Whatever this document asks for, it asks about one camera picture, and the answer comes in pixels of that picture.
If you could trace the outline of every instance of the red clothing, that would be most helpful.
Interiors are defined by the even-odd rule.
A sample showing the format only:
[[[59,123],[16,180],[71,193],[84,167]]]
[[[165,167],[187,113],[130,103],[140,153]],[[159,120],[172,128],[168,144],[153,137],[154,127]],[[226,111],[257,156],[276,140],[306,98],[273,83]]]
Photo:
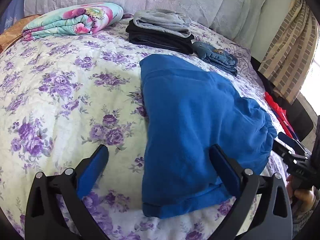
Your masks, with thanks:
[[[293,138],[292,134],[290,133],[290,131],[288,129],[288,127],[290,127],[291,130],[293,131],[293,128],[289,124],[288,119],[285,115],[286,110],[282,109],[275,101],[273,101],[272,97],[269,95],[268,92],[265,92],[264,96],[265,96],[265,99],[266,99],[267,103],[269,104],[269,106],[276,113],[276,117],[279,120],[282,128],[284,129],[285,134],[287,136],[289,136],[290,138]]]

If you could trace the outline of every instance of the floral bedspread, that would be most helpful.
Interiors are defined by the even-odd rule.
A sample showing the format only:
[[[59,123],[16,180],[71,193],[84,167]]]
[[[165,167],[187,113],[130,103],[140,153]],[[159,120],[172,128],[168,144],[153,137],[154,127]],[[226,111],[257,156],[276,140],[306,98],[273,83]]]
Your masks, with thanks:
[[[18,41],[0,55],[0,207],[22,236],[35,174],[43,171],[50,176],[76,167],[99,144],[108,146],[109,162],[83,202],[110,239],[207,239],[221,223],[234,198],[165,220],[142,213],[148,117],[139,62],[150,54],[176,55],[227,77],[242,96],[256,99],[271,114],[276,129],[282,130],[263,99],[264,89],[250,65],[249,51],[192,23],[197,41],[238,57],[238,76],[233,77],[196,55],[129,43],[127,23],[124,20],[91,36]],[[280,158],[271,153],[263,174],[276,171],[285,176]],[[57,198],[68,226],[76,232],[63,199]],[[242,232],[253,218],[257,201]]]

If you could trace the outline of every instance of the blue garment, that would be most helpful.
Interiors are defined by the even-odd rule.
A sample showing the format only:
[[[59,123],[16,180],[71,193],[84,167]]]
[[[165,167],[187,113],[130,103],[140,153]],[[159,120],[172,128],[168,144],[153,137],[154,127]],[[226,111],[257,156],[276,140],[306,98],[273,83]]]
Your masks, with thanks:
[[[194,42],[192,44],[192,48],[198,55],[199,59],[235,77],[237,76],[238,71],[236,66],[238,64],[238,60],[232,54],[229,54],[223,49],[216,49],[215,47],[201,41]]]
[[[12,0],[0,19],[0,34],[24,17],[24,0]]]
[[[230,198],[209,160],[215,143],[244,168],[262,172],[277,133],[254,99],[175,56],[152,54],[140,66],[150,120],[142,181],[146,216],[173,217]]]

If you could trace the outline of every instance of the gray folded garment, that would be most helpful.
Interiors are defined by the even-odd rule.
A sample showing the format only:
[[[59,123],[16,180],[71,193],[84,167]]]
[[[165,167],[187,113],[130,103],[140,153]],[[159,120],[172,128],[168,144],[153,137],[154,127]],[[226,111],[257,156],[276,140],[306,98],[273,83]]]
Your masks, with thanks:
[[[191,19],[184,13],[165,9],[137,11],[133,16],[133,23],[143,29],[171,33],[182,38],[191,35],[189,30]]]

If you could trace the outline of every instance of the striped curtain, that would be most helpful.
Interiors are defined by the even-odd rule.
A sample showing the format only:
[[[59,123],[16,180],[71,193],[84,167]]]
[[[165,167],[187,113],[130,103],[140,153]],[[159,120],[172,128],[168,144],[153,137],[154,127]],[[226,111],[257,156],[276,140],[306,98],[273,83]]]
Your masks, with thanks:
[[[307,76],[318,36],[318,22],[306,2],[292,0],[259,67],[259,72],[274,84],[274,92],[290,104]]]

